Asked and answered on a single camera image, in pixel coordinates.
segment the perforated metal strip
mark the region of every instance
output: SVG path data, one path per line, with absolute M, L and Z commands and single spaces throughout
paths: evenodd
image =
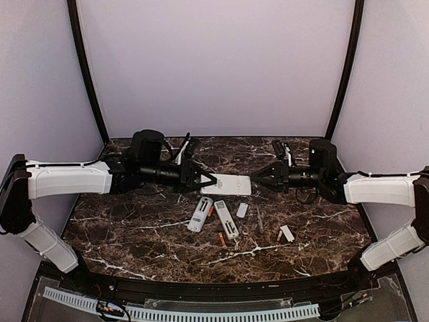
M 62 303 L 80 311 L 96 314 L 97 300 L 80 295 L 71 294 L 56 288 L 46 287 L 44 297 Z M 160 321 L 160 322 L 286 322 L 299 321 L 312 317 L 319 317 L 317 304 L 278 309 L 270 311 L 242 312 L 242 313 L 190 313 L 177 311 L 159 311 L 127 306 L 132 321 Z

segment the wall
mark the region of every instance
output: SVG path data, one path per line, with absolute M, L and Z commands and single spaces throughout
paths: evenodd
M 102 143 L 74 49 L 66 2 L 0 2 L 0 176 L 16 153 L 40 161 L 92 160 Z M 76 196 L 34 202 L 58 233 Z M 40 257 L 0 236 L 0 321 L 20 321 Z
M 409 172 L 429 165 L 429 2 L 367 1 L 334 143 L 348 171 Z M 413 209 L 366 205 L 379 238 Z M 429 250 L 400 260 L 419 321 L 429 321 Z
M 353 0 L 79 1 L 113 138 L 323 136 Z

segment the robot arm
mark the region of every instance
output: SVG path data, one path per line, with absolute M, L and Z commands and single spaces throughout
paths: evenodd
M 409 174 L 339 173 L 336 147 L 324 139 L 312 140 L 309 165 L 291 166 L 293 156 L 273 141 L 278 161 L 254 172 L 251 179 L 277 192 L 292 188 L 316 188 L 336 204 L 387 203 L 416 209 L 411 224 L 371 244 L 359 258 L 368 271 L 429 244 L 429 167 Z
M 76 252 L 44 225 L 33 212 L 31 200 L 74 193 L 119 194 L 147 183 L 172 186 L 185 193 L 216 183 L 216 178 L 192 161 L 198 142 L 186 137 L 176 155 L 160 132 L 135 133 L 131 147 L 119 156 L 87 163 L 43 163 L 27 161 L 23 154 L 13 157 L 0 188 L 0 226 L 4 232 L 23 238 L 40 255 L 64 273 L 82 265 Z M 169 160 L 160 160 L 162 146 Z M 173 163 L 179 157 L 180 164 Z M 199 182 L 200 175 L 209 178 Z

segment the brown marble surface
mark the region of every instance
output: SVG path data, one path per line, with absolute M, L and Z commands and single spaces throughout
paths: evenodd
M 201 138 L 194 159 L 209 172 L 250 174 L 273 162 L 274 138 Z M 308 138 L 282 138 L 299 164 L 307 163 Z M 170 139 L 177 148 L 181 140 Z M 112 140 L 105 154 L 122 152 L 130 140 Z M 226 240 L 216 213 L 200 233 L 186 225 L 201 198 L 174 194 L 147 185 L 124 195 L 83 194 L 66 227 L 64 239 L 82 252 L 93 272 L 165 282 L 262 282 L 316 276 L 346 269 L 347 262 L 370 239 L 354 206 L 333 205 L 320 197 L 311 205 L 289 194 L 253 183 L 250 197 L 214 196 L 225 200 L 240 236 Z M 235 216 L 239 203 L 249 204 L 246 217 Z M 263 230 L 258 227 L 259 207 Z M 287 224 L 295 241 L 283 236 Z

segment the white remote control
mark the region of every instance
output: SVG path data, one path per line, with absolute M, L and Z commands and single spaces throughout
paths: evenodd
M 237 226 L 235 226 L 233 218 L 231 217 L 225 202 L 223 200 L 215 202 L 214 208 L 216 209 L 217 215 L 221 220 L 223 229 L 225 230 L 228 239 L 239 237 L 239 230 L 237 229 Z
M 196 206 L 194 214 L 192 215 L 192 218 L 188 224 L 188 229 L 190 231 L 195 231 L 196 233 L 201 231 L 212 204 L 213 200 L 208 197 L 203 197 L 200 199 L 200 202 Z

